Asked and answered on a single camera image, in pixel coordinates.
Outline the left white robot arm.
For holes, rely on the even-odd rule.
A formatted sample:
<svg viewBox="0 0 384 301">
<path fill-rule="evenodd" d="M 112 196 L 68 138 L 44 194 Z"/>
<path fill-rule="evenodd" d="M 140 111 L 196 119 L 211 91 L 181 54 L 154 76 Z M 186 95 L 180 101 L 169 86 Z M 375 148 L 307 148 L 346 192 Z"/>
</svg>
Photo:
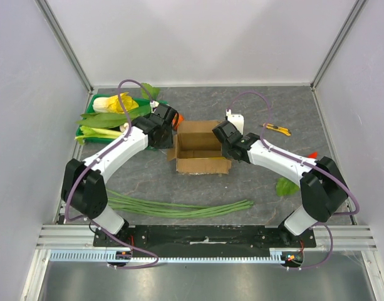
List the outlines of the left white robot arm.
<svg viewBox="0 0 384 301">
<path fill-rule="evenodd" d="M 134 119 L 129 131 L 101 151 L 83 161 L 70 160 L 61 189 L 61 199 L 66 203 L 65 219 L 69 220 L 72 207 L 112 235 L 125 231 L 128 222 L 108 204 L 105 184 L 119 167 L 147 147 L 171 148 L 178 121 L 178 111 L 160 103 L 151 113 Z"/>
</svg>

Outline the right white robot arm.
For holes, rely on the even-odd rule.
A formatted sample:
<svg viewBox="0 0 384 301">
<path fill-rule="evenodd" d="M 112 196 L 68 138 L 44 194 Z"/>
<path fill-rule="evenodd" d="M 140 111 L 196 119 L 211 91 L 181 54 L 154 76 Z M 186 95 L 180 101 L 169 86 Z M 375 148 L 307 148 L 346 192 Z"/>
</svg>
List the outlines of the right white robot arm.
<svg viewBox="0 0 384 301">
<path fill-rule="evenodd" d="M 222 155 L 269 169 L 299 187 L 302 205 L 292 212 L 281 228 L 299 236 L 316 223 L 327 222 L 348 199 L 348 188 L 336 163 L 298 156 L 270 144 L 258 135 L 242 135 L 225 120 L 212 130 L 221 143 Z"/>
</svg>

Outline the yellow utility knife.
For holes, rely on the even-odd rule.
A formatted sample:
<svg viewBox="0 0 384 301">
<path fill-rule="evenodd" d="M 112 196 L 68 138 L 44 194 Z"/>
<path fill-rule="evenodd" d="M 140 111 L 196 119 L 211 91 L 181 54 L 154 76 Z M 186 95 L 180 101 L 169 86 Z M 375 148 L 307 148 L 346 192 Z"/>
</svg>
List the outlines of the yellow utility knife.
<svg viewBox="0 0 384 301">
<path fill-rule="evenodd" d="M 265 129 L 273 130 L 275 132 L 282 133 L 288 137 L 291 136 L 291 131 L 285 127 L 279 127 L 273 124 L 262 124 L 261 127 L 264 127 Z"/>
</svg>

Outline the brown cardboard express box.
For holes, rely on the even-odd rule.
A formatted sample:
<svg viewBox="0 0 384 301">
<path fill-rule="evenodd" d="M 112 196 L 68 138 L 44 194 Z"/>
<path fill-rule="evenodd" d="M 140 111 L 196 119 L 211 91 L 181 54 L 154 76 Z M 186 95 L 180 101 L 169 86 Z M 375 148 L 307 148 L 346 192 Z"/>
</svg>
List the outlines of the brown cardboard express box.
<svg viewBox="0 0 384 301">
<path fill-rule="evenodd" d="M 174 146 L 167 160 L 176 161 L 183 174 L 228 174 L 231 160 L 222 155 L 222 146 L 212 130 L 218 120 L 183 121 L 174 135 Z"/>
</svg>

